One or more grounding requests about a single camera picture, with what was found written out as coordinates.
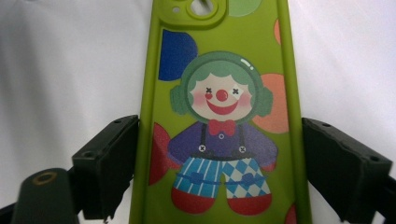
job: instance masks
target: white backdrop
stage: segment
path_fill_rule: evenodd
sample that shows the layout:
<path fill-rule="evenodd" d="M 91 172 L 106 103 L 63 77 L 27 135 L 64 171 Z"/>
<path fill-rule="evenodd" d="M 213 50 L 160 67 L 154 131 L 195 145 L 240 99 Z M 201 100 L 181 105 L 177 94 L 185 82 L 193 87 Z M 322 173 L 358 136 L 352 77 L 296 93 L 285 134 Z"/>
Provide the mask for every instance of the white backdrop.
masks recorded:
<path fill-rule="evenodd" d="M 68 169 L 110 121 L 139 114 L 150 8 L 148 0 L 0 0 L 0 207 L 17 200 L 24 178 Z M 303 116 L 393 161 L 395 12 L 394 0 L 290 0 Z M 340 223 L 310 189 L 314 223 Z M 131 193 L 110 223 L 127 223 Z"/>

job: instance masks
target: red nose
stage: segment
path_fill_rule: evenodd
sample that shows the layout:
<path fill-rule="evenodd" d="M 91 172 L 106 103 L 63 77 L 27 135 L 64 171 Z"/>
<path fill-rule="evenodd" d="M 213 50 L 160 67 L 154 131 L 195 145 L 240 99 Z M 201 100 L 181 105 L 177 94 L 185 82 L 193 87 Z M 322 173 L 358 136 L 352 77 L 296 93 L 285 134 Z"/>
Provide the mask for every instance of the red nose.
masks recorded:
<path fill-rule="evenodd" d="M 226 101 L 228 98 L 228 93 L 225 90 L 219 90 L 216 92 L 216 98 L 218 98 L 219 101 Z"/>

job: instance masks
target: clown face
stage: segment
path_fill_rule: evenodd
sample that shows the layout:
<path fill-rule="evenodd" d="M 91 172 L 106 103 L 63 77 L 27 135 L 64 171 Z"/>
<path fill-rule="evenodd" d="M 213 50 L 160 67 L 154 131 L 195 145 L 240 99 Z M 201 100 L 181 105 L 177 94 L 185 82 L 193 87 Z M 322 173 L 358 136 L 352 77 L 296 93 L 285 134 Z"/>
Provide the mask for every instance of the clown face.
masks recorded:
<path fill-rule="evenodd" d="M 196 81 L 190 91 L 191 108 L 205 119 L 225 121 L 244 118 L 252 109 L 248 85 L 236 82 L 231 75 L 217 77 L 210 74 L 202 81 Z"/>

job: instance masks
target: checkered pants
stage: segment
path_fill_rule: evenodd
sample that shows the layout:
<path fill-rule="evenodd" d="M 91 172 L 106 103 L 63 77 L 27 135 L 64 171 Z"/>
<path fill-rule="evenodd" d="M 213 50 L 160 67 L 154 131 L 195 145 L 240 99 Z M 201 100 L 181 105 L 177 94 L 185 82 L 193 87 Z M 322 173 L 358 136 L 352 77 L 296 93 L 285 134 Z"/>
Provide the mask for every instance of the checkered pants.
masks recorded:
<path fill-rule="evenodd" d="M 257 197 L 271 193 L 259 164 L 253 159 L 212 161 L 189 158 L 177 174 L 174 188 L 186 193 L 216 198 L 220 177 L 225 176 L 227 198 Z"/>

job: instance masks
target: phone case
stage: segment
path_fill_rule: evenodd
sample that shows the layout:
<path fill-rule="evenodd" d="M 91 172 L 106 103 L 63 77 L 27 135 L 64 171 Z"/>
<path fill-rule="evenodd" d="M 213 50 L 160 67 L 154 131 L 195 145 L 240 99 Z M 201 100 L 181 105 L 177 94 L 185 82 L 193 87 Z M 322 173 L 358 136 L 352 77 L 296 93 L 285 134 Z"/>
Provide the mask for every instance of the phone case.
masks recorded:
<path fill-rule="evenodd" d="M 131 223 L 311 223 L 286 0 L 154 0 Z"/>

